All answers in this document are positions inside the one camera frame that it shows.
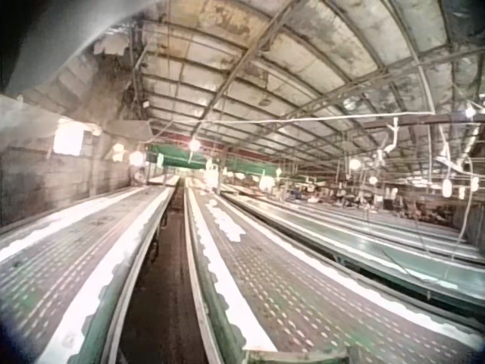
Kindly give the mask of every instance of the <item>dark floor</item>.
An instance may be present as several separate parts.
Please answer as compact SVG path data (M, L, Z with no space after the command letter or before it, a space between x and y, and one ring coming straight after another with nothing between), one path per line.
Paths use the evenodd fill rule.
M159 254L150 252L136 283L120 346L129 364L207 362L192 298L181 201L180 196L174 199L160 233Z

